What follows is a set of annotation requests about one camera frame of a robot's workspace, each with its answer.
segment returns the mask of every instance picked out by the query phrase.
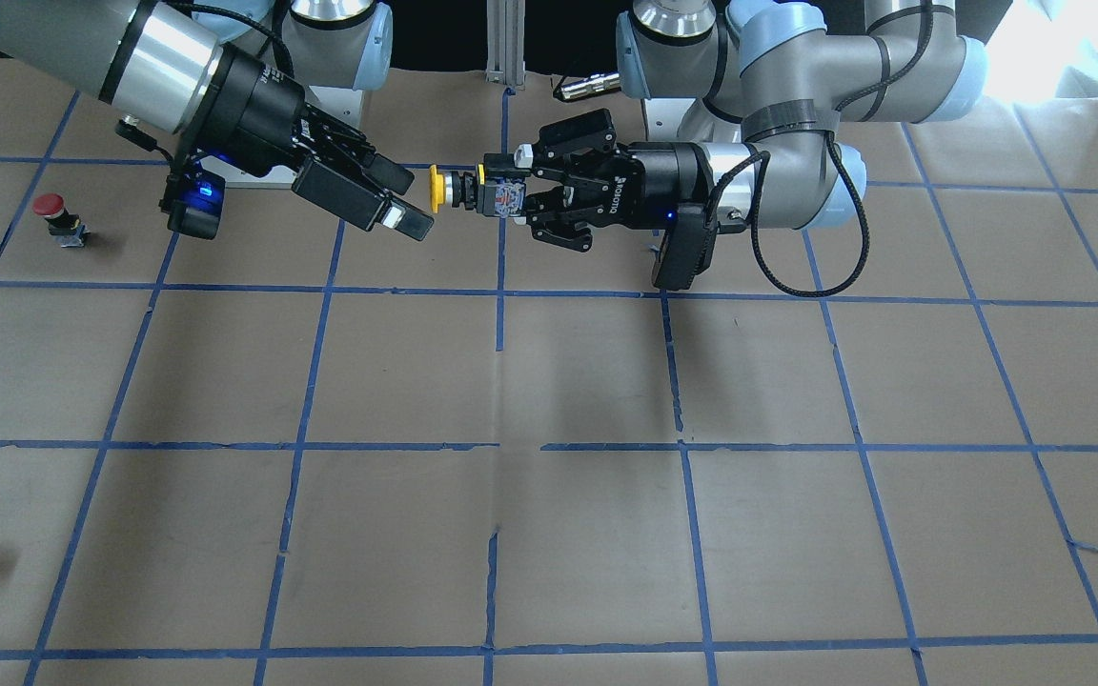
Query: yellow cap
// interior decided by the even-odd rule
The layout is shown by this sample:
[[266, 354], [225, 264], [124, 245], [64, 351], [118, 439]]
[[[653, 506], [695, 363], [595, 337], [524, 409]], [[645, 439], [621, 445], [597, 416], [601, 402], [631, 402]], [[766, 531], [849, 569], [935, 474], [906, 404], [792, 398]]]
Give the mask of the yellow cap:
[[430, 212], [439, 213], [439, 205], [448, 201], [448, 178], [439, 173], [439, 165], [430, 165]]

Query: robotiq logo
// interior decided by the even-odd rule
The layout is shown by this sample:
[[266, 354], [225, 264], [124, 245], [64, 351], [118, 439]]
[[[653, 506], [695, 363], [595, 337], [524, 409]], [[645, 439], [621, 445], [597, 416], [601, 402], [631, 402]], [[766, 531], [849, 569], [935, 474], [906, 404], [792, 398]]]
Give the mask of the robotiq logo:
[[613, 178], [613, 183], [616, 183], [617, 187], [613, 191], [613, 206], [609, 207], [609, 214], [618, 213], [618, 207], [621, 206], [621, 194], [625, 192], [625, 184], [627, 181], [629, 181], [629, 179], [624, 176]]

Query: metal post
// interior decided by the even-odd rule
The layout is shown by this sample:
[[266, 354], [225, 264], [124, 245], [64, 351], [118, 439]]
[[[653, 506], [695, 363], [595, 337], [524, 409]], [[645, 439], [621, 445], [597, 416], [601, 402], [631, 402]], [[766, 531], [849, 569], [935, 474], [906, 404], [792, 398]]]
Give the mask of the metal post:
[[524, 87], [524, 0], [488, 0], [489, 61], [485, 78], [493, 83]]

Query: red cap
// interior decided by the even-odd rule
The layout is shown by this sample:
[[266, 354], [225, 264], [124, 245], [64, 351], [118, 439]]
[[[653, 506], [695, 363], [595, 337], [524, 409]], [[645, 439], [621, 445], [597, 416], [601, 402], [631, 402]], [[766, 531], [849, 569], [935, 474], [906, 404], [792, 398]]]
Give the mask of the red cap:
[[64, 209], [66, 209], [66, 201], [61, 200], [61, 195], [58, 195], [57, 192], [49, 192], [47, 195], [32, 201], [32, 212], [43, 217], [57, 216]]

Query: small object with red top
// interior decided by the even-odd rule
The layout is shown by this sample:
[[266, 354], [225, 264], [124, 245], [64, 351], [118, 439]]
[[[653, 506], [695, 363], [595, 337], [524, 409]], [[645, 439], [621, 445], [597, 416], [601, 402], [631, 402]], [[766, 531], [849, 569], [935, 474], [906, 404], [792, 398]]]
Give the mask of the small object with red top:
[[87, 239], [88, 227], [78, 214], [66, 210], [66, 201], [56, 192], [35, 199], [32, 212], [48, 222], [48, 234], [63, 248], [81, 248]]

